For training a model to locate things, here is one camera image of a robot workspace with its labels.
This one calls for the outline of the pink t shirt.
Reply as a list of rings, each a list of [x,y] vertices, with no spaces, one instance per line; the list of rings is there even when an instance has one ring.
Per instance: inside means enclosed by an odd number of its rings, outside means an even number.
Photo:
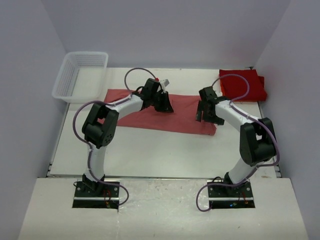
[[[172,113],[157,112],[149,106],[120,118],[117,126],[214,136],[217,127],[213,123],[196,121],[199,100],[196,95],[170,94]]]

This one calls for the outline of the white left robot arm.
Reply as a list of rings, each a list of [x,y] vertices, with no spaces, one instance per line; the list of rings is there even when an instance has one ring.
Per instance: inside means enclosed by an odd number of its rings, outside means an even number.
[[[111,103],[93,102],[81,129],[89,150],[82,182],[92,196],[97,197],[103,193],[106,148],[114,138],[118,120],[148,107],[154,107],[160,113],[173,113],[166,91],[169,84],[167,79],[158,81],[149,78],[141,90],[136,90],[122,99]]]

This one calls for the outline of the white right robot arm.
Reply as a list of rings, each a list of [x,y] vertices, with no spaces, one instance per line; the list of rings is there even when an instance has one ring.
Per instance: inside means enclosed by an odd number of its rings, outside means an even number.
[[[241,191],[241,185],[246,182],[259,168],[270,167],[266,164],[273,157],[280,159],[280,151],[275,137],[272,121],[258,118],[237,107],[225,96],[217,96],[212,87],[199,91],[196,120],[222,126],[229,123],[239,132],[240,159],[236,165],[225,174],[223,191],[233,197]]]

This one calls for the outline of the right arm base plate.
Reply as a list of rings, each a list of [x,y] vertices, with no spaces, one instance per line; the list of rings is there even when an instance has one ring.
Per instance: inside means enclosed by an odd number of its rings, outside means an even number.
[[[252,186],[249,181],[237,187],[207,187],[209,207],[213,209],[253,209],[255,208]]]

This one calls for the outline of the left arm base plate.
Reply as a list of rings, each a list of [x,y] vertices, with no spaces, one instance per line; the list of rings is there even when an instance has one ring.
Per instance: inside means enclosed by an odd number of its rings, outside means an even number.
[[[92,190],[82,181],[73,183],[75,187],[72,208],[74,209],[119,209],[119,188],[102,185]]]

